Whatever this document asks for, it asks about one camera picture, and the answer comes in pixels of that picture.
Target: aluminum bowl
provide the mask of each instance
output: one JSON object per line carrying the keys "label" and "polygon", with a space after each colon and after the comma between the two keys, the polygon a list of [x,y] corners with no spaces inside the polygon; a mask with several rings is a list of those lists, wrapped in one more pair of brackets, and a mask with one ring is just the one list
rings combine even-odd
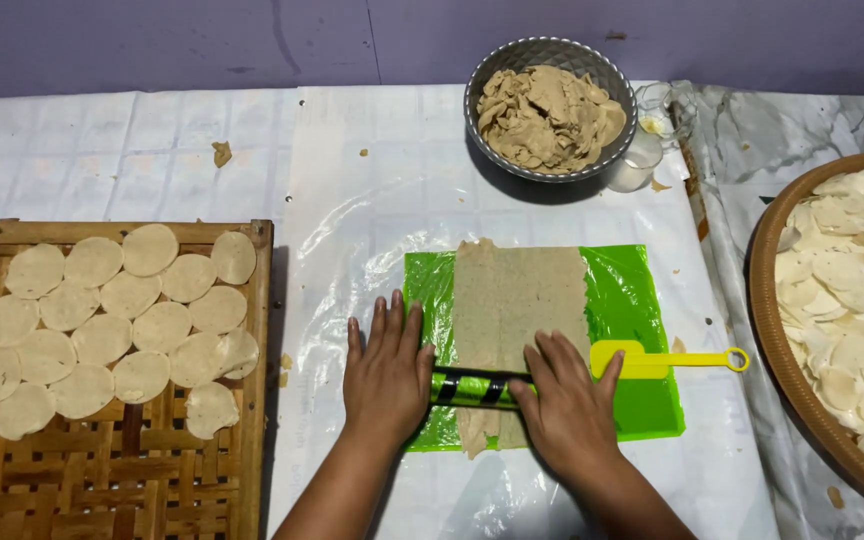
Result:
{"label": "aluminum bowl", "polygon": [[[482,97],[482,89],[493,74],[502,69],[511,69],[515,73],[520,73],[525,68],[539,65],[571,71],[576,77],[588,73],[592,81],[608,92],[608,97],[617,101],[625,112],[625,127],[618,137],[602,148],[602,154],[593,164],[582,170],[568,174],[546,174],[526,169],[493,150],[479,133],[479,113],[475,110],[475,106]],[[475,141],[475,145],[497,166],[511,174],[536,182],[575,182],[601,173],[629,148],[636,126],[639,124],[636,92],[633,92],[629,80],[616,65],[598,51],[560,37],[526,37],[506,43],[489,53],[475,67],[468,84],[465,85],[464,108],[465,128],[468,129],[468,134]]]}

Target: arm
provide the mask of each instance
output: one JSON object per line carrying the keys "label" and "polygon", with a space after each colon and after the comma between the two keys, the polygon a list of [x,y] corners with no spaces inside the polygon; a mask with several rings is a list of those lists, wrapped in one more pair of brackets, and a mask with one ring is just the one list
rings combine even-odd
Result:
{"label": "arm", "polygon": [[598,383],[565,336],[538,332],[525,346],[538,396],[520,380],[509,384],[534,448],[609,538],[695,540],[695,536],[618,449],[613,398],[625,352]]}
{"label": "arm", "polygon": [[345,426],[273,540],[366,535],[389,469],[428,409],[434,345],[418,350],[423,310],[413,304],[402,331],[402,292],[375,301],[365,351],[348,319],[342,393]]}

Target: yellow scraper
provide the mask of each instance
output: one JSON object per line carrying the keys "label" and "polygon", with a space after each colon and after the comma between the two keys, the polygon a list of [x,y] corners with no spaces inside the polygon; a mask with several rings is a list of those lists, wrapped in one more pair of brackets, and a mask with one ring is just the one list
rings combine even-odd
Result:
{"label": "yellow scraper", "polygon": [[[665,352],[646,353],[642,343],[626,340],[603,340],[592,343],[588,352],[588,363],[596,379],[602,377],[612,356],[619,349],[625,351],[625,363],[619,379],[665,379],[669,366],[726,366],[734,372],[749,367],[749,355],[745,350],[731,348],[725,352]],[[735,354],[742,364],[729,362]]]}

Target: hand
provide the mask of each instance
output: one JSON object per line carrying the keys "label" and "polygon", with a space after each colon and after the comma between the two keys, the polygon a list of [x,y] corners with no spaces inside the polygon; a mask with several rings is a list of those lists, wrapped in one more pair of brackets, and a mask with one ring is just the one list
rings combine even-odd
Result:
{"label": "hand", "polygon": [[342,392],[345,427],[342,434],[394,452],[413,434],[429,407],[435,345],[419,350],[423,308],[409,309],[402,331],[402,291],[375,300],[371,330],[363,352],[359,322],[348,319],[348,357]]}
{"label": "hand", "polygon": [[534,448],[567,485],[624,461],[616,438],[613,398],[625,351],[612,356],[595,383],[579,351],[564,335],[539,331],[535,343],[541,353],[526,345],[525,360],[538,395],[521,380],[509,383]]}

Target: woven bamboo tray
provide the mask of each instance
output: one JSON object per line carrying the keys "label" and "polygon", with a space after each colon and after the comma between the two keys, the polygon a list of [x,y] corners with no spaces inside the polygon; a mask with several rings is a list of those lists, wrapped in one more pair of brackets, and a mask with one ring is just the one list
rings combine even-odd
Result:
{"label": "woven bamboo tray", "polygon": [[[0,296],[10,260],[27,247],[59,244],[67,254],[79,240],[121,242],[142,225],[0,222]],[[187,390],[170,381],[144,404],[113,399],[80,420],[55,415],[20,441],[0,437],[0,540],[258,538],[273,225],[167,225],[180,254],[209,255],[225,231],[239,231],[255,246],[255,273],[236,289],[248,302],[245,324],[259,345],[258,366],[242,380],[221,380],[233,390],[241,420],[209,441],[192,436]]]}
{"label": "woven bamboo tray", "polygon": [[826,411],[812,391],[786,341],[786,331],[776,300],[776,251],[779,248],[779,234],[786,226],[786,219],[792,209],[829,178],[861,170],[864,170],[864,153],[842,157],[801,175],[775,197],[762,214],[751,245],[749,297],[759,346],[785,397],[814,439],[855,482],[864,487],[864,453],[852,435]]}

